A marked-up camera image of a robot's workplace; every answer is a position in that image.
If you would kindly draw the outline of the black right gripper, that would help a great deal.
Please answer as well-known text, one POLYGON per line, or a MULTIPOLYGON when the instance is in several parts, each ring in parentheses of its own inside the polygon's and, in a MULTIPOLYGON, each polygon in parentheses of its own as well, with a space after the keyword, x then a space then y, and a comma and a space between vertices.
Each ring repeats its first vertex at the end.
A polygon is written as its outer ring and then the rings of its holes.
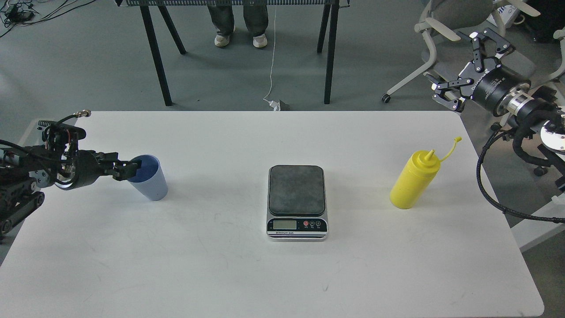
POLYGON ((503 66, 501 62, 484 62, 488 56, 485 43, 494 42, 494 56, 504 57, 515 51, 506 38, 491 28, 470 35, 473 60, 469 62, 454 81, 440 81, 430 72, 424 76, 432 83, 432 100, 450 111, 464 111, 466 99, 470 98, 494 117, 508 113, 503 100, 510 92, 528 91, 531 81, 523 75, 503 66))

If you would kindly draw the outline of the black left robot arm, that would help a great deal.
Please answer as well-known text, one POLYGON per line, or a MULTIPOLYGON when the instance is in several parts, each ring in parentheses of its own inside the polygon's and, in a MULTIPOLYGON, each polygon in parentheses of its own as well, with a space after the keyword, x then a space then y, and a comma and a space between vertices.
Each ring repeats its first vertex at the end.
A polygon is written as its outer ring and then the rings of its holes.
POLYGON ((118 153, 79 149, 86 131, 66 122, 89 117, 90 110, 77 111, 58 121, 38 121, 41 144, 20 146, 1 141, 0 225, 1 235, 36 211, 45 200, 41 191, 52 185, 71 190, 88 186, 110 175, 117 181, 136 176, 141 160, 121 161, 118 153))

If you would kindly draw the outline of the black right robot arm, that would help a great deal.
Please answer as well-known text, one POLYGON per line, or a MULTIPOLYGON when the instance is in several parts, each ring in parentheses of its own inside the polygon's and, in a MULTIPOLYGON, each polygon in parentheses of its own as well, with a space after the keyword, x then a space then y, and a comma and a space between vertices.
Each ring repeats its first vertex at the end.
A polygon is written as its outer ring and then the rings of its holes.
POLYGON ((508 115, 510 129, 492 126, 492 135, 478 156, 476 179, 486 201, 504 214, 524 220, 563 223, 563 217, 527 215, 492 198, 482 183, 482 165, 490 147, 499 139, 509 140, 519 159, 543 175, 549 167, 564 173, 564 111, 557 104, 556 90, 547 85, 530 92, 531 81, 503 64, 502 58, 515 51, 506 38, 486 28, 470 35, 472 60, 456 79, 447 81, 424 73, 432 83, 432 99, 451 111, 461 113, 472 101, 494 117, 508 115))

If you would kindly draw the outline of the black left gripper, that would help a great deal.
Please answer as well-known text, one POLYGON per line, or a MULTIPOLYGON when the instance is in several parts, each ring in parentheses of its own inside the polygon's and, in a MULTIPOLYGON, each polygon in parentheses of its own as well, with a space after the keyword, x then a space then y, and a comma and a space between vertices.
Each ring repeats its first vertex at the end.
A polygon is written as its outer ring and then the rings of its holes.
POLYGON ((118 160, 117 152, 79 150, 73 161, 74 175, 69 181, 57 182, 55 185, 63 190, 78 189, 91 185, 101 176, 110 175, 109 171, 117 181, 128 180, 141 167, 141 163, 141 159, 118 160))

